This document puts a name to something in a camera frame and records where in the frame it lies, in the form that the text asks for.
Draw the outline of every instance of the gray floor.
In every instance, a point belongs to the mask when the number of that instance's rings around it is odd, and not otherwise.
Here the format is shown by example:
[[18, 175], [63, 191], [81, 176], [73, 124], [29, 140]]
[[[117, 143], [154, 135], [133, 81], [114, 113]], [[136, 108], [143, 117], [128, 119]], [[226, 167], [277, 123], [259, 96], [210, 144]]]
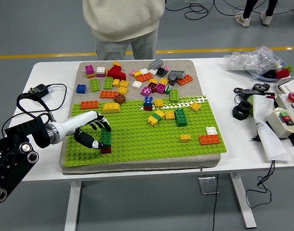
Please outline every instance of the gray floor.
[[[212, 5], [211, 0], [200, 2], [208, 9]], [[221, 12], [234, 14], [233, 8], [224, 1], [215, 2]], [[227, 2], [245, 5], [245, 0]], [[275, 13], [294, 8], [294, 0], [279, 2]], [[168, 0], [166, 6], [178, 9], [186, 5], [183, 0]], [[266, 5], [265, 2], [257, 11], [266, 9]], [[159, 28], [158, 50], [294, 46], [294, 11], [275, 15], [269, 27], [261, 25], [259, 14], [252, 13], [249, 28], [242, 28], [233, 17], [221, 15], [214, 7], [199, 21], [187, 20], [183, 16], [185, 12], [165, 12]], [[81, 1], [0, 0], [0, 55], [94, 51], [90, 29], [82, 16]], [[294, 67], [294, 50], [274, 53]], [[156, 57], [208, 58], [225, 54], [231, 52], [170, 53]], [[16, 97], [22, 93], [34, 64], [73, 60], [96, 60], [96, 57], [0, 58], [0, 129], [13, 115]], [[265, 172], [244, 173], [245, 188], [254, 188], [257, 176], [263, 174]], [[294, 170], [275, 170], [266, 186], [272, 191], [272, 202], [253, 209], [257, 230], [294, 231]], [[67, 183], [21, 183], [7, 201], [0, 204], [0, 231], [63, 230], [69, 190]], [[219, 176], [219, 191], [215, 230], [245, 230], [227, 174]], [[77, 230], [209, 231], [212, 230], [214, 199], [213, 195], [200, 194], [197, 176], [86, 182]], [[267, 199], [266, 195], [249, 195], [252, 205]]]

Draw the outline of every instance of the yellow floor line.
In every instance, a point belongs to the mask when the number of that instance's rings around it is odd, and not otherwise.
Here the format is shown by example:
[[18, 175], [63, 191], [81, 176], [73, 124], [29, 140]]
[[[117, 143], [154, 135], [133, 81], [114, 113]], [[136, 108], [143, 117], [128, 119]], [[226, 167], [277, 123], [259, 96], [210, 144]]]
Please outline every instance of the yellow floor line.
[[[270, 47], [274, 51], [294, 50], [294, 47]], [[255, 48], [218, 48], [218, 49], [182, 49], [182, 50], [158, 50], [157, 54], [172, 53], [203, 53], [203, 52], [234, 52], [234, 51], [254, 51]], [[95, 52], [89, 53], [59, 53], [59, 54], [19, 54], [19, 55], [0, 55], [0, 59], [30, 59], [30, 58], [52, 58], [52, 57], [78, 57], [94, 56]]]

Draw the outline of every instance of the person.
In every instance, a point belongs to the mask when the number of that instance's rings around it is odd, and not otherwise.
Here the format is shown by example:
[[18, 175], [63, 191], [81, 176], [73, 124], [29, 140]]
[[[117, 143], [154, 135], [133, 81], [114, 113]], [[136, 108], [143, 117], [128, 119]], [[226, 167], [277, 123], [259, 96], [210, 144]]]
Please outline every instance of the person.
[[[268, 0], [268, 9], [260, 14], [260, 19], [262, 20], [263, 25], [270, 25], [277, 1], [278, 0]], [[253, 11], [257, 2], [258, 0], [247, 0], [244, 11], [241, 11], [234, 16], [234, 19], [243, 27], [249, 27], [249, 23], [251, 21], [249, 16], [251, 15], [251, 12]]]
[[99, 60], [123, 60], [131, 44], [135, 59], [154, 59], [165, 0], [83, 0]]

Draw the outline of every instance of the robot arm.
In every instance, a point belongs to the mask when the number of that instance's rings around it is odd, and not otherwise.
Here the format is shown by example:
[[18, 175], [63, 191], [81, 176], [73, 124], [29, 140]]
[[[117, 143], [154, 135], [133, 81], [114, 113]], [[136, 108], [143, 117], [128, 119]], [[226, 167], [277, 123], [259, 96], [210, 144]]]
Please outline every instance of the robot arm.
[[89, 124], [94, 130], [106, 128], [111, 131], [107, 119], [90, 111], [71, 117], [64, 122], [50, 122], [44, 124], [40, 117], [19, 124], [5, 130], [7, 136], [0, 139], [0, 203], [5, 201], [15, 187], [38, 161], [38, 153], [29, 142], [28, 135], [32, 135], [40, 148], [50, 144], [60, 143], [67, 135], [74, 135], [74, 139], [88, 148], [105, 148], [92, 136], [80, 129]]

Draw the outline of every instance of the table leg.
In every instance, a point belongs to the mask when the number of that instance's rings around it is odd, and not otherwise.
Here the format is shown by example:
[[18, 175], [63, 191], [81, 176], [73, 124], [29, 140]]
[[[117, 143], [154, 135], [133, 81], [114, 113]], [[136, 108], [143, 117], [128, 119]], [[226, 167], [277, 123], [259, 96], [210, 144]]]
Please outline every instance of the table leg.
[[230, 173], [231, 181], [237, 196], [244, 225], [247, 229], [257, 228], [252, 209], [247, 205], [245, 189], [239, 173]]
[[73, 181], [70, 183], [70, 185], [71, 192], [68, 204], [68, 211], [66, 213], [64, 231], [76, 230], [76, 221], [78, 215], [81, 181]]

